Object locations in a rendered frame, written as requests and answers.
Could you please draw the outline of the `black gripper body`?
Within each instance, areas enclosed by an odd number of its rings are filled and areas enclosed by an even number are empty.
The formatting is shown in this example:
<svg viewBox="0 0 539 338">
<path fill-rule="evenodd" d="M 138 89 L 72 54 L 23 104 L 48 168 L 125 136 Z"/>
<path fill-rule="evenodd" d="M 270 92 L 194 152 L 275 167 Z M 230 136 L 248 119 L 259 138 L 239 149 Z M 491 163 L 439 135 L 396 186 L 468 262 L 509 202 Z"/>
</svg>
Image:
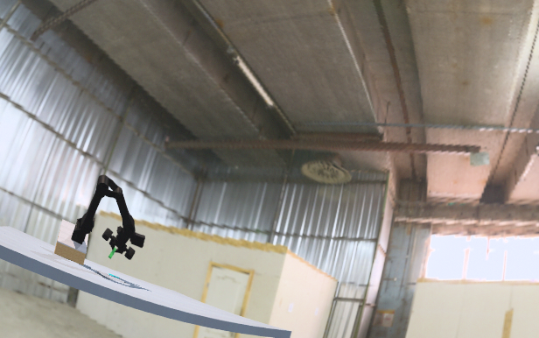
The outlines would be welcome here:
<svg viewBox="0 0 539 338">
<path fill-rule="evenodd" d="M 126 243 L 121 243 L 121 241 L 119 241 L 118 237 L 114 237 L 112 236 L 113 234 L 113 231 L 111 231 L 110 229 L 106 229 L 106 231 L 104 231 L 104 233 L 102 234 L 102 237 L 108 241 L 109 238 L 111 238 L 111 244 L 117 246 L 117 248 L 119 248 L 122 252 L 125 252 L 125 255 L 126 258 L 128 258 L 129 260 L 131 258 L 133 258 L 133 255 L 135 254 L 135 250 L 133 250 L 133 248 L 131 248 L 129 246 L 129 248 L 127 249 L 127 245 Z"/>
</svg>

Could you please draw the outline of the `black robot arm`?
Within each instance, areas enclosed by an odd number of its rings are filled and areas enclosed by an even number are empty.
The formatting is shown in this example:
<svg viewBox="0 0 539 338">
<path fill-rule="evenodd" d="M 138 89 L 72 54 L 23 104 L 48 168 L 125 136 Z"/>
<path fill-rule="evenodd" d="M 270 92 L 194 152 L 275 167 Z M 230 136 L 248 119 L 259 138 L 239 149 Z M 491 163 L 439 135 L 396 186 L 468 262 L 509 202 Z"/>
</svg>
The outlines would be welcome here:
<svg viewBox="0 0 539 338">
<path fill-rule="evenodd" d="M 113 191 L 109 190 L 109 187 Z M 133 216 L 130 215 L 129 210 L 127 209 L 122 189 L 106 175 L 99 176 L 93 199 L 90 202 L 87 212 L 83 217 L 77 219 L 71 239 L 81 245 L 83 244 L 86 234 L 89 234 L 90 231 L 92 232 L 92 229 L 94 228 L 94 215 L 101 199 L 105 195 L 116 200 L 122 217 L 122 227 L 117 227 L 117 237 L 119 241 L 121 241 L 121 243 L 126 243 L 130 239 L 131 244 L 143 248 L 145 236 L 136 233 Z"/>
</svg>

